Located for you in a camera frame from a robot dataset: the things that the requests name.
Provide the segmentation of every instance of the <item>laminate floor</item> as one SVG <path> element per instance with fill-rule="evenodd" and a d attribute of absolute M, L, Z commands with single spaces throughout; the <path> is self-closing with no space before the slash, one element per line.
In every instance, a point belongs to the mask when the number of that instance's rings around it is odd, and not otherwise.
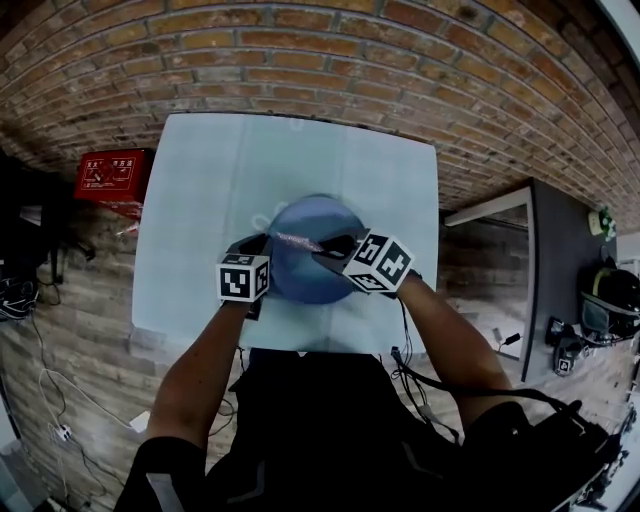
<path fill-rule="evenodd" d="M 131 325 L 136 238 L 116 235 L 128 224 L 126 219 L 103 210 L 79 212 L 75 229 L 96 247 L 95 260 L 85 262 L 81 256 L 69 253 L 64 259 L 65 283 L 60 287 L 61 304 L 49 305 L 57 299 L 55 290 L 49 287 L 44 290 L 43 302 L 38 305 L 33 321 L 28 319 L 19 324 L 0 325 L 0 372 L 12 416 L 22 435 L 25 460 L 49 491 L 62 499 L 64 490 L 57 458 L 59 453 L 71 502 L 77 508 L 89 500 L 92 510 L 113 508 L 121 491 L 120 481 L 126 479 L 143 438 L 123 428 L 76 389 L 54 376 L 66 399 L 66 410 L 60 421 L 70 426 L 86 456 L 99 466 L 85 459 L 100 483 L 91 476 L 77 446 L 63 445 L 51 439 L 48 424 L 53 420 L 38 388 L 43 365 L 34 322 L 44 342 L 44 356 L 50 368 L 68 376 L 92 399 L 123 420 L 128 421 L 150 409 L 163 375 L 178 354 L 165 337 L 134 329 Z M 459 307 L 460 303 L 456 304 L 456 301 L 464 300 L 460 294 L 465 288 L 472 290 L 473 276 L 482 275 L 485 270 L 463 265 L 454 257 L 456 254 L 454 242 L 450 239 L 441 242 L 440 284 L 445 296 Z M 465 268 L 457 271 L 457 265 Z M 463 287 L 455 286 L 457 272 L 471 277 Z M 521 288 L 522 283 L 516 281 L 503 286 L 503 292 L 507 295 L 521 294 L 521 289 L 516 289 Z M 465 307 L 467 310 L 463 312 L 473 319 L 474 311 L 469 302 Z M 389 358 L 384 363 L 389 370 L 393 369 Z M 572 377 L 554 378 L 539 387 L 565 400 L 583 399 L 587 417 L 613 430 L 616 426 L 614 419 L 622 416 L 618 404 L 625 400 L 632 364 L 629 345 L 619 345 L 593 354 L 580 364 Z M 425 356 L 414 357 L 412 366 L 421 373 L 434 376 Z M 240 372 L 240 362 L 236 358 L 230 382 Z M 62 403 L 46 377 L 42 385 L 56 415 Z M 399 394 L 409 404 L 408 397 L 403 392 Z M 459 429 L 453 400 L 438 391 L 428 391 L 428 397 L 435 414 Z M 235 404 L 233 394 L 228 393 L 227 399 Z M 550 412 L 541 404 L 525 402 L 524 405 L 533 421 L 539 421 Z M 218 416 L 214 428 L 223 426 L 227 419 Z M 228 451 L 234 427 L 235 422 L 232 421 L 211 438 L 207 458 L 209 465 Z"/>

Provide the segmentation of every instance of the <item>person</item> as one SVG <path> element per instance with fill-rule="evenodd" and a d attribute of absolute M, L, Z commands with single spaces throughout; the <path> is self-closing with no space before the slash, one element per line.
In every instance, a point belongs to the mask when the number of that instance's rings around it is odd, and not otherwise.
<path fill-rule="evenodd" d="M 489 343 L 422 279 L 409 274 L 397 297 L 443 383 L 510 389 Z M 225 303 L 165 376 L 116 511 L 453 510 L 465 495 L 461 479 L 473 479 L 497 446 L 508 451 L 509 437 L 529 428 L 512 397 L 454 396 L 465 432 L 458 446 L 413 416 L 374 356 L 254 349 L 232 386 L 231 449 L 205 474 L 210 428 L 248 308 Z"/>

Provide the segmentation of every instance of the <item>forearm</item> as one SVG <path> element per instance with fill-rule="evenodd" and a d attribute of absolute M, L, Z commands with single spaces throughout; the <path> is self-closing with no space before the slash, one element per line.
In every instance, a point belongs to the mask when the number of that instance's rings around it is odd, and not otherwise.
<path fill-rule="evenodd" d="M 417 277 L 398 290 L 442 382 L 510 389 L 498 357 L 484 337 Z"/>
<path fill-rule="evenodd" d="M 248 309 L 245 303 L 219 309 L 195 343 L 169 369 L 153 404 L 149 438 L 174 435 L 206 447 Z"/>

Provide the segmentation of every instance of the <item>red crate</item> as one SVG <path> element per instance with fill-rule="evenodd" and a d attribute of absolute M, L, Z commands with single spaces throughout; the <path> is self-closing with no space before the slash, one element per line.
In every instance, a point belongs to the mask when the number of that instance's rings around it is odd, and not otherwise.
<path fill-rule="evenodd" d="M 74 197 L 88 199 L 125 217 L 140 220 L 154 153 L 127 149 L 82 157 Z"/>

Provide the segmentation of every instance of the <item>wall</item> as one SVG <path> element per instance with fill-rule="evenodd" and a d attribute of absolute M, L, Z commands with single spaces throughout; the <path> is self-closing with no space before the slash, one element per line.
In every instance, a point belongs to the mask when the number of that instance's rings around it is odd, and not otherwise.
<path fill-rule="evenodd" d="M 640 233 L 629 233 L 618 237 L 618 261 L 640 258 Z"/>
<path fill-rule="evenodd" d="M 0 40 L 0 145 L 73 179 L 170 112 L 293 114 L 433 144 L 442 208 L 535 176 L 640 227 L 626 47 L 593 2 L 523 3 L 46 0 Z"/>

